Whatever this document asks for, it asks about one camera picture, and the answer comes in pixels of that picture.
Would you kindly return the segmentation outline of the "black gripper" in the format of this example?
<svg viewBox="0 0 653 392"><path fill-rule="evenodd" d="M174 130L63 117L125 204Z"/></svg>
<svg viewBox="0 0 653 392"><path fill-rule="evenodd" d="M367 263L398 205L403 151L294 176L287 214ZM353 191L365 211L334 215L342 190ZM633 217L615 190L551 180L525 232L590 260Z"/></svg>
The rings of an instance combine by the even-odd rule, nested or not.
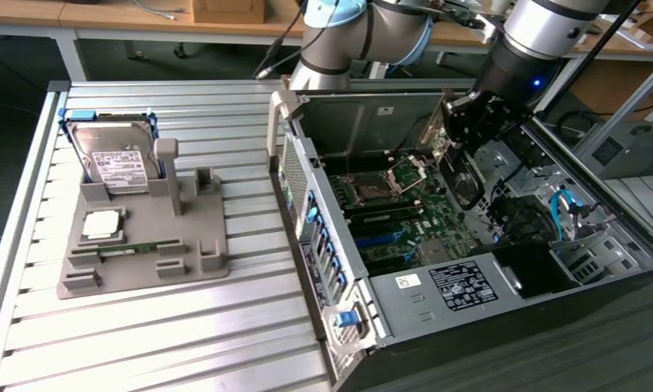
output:
<svg viewBox="0 0 653 392"><path fill-rule="evenodd" d="M497 39L469 93L471 107L482 109L491 101L499 101L511 111L523 109L549 85L559 63L559 57L537 58L506 39Z"/></svg>

